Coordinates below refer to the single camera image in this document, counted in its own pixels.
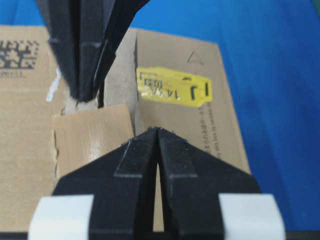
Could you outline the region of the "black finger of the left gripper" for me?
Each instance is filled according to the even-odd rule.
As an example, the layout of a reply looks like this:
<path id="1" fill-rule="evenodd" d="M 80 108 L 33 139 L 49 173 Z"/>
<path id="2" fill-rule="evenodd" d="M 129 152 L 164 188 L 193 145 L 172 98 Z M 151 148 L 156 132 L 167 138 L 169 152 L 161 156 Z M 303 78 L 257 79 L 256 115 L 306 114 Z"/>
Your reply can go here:
<path id="1" fill-rule="evenodd" d="M 94 74 L 101 53 L 103 0 L 39 0 L 48 43 L 70 95 L 78 102 L 94 96 Z"/>
<path id="2" fill-rule="evenodd" d="M 93 96 L 96 97 L 115 58 L 116 51 L 137 12 L 147 0 L 103 0 L 102 40 L 93 76 Z"/>

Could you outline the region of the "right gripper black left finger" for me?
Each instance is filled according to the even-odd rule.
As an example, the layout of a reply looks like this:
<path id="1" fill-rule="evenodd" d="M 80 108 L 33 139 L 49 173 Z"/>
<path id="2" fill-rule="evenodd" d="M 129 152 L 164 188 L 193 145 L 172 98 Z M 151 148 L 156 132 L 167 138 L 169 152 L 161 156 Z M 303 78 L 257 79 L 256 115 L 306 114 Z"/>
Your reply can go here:
<path id="1" fill-rule="evenodd" d="M 157 130 L 61 177 L 40 199 L 30 240 L 141 240 L 153 231 Z"/>

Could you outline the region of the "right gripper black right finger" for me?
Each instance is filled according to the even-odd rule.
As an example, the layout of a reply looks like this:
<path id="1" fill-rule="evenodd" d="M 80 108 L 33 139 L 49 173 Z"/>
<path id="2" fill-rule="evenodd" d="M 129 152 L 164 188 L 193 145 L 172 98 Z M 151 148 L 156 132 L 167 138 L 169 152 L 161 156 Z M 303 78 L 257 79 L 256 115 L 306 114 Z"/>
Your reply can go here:
<path id="1" fill-rule="evenodd" d="M 272 194 L 256 179 L 159 128 L 164 230 L 178 240 L 283 240 Z"/>

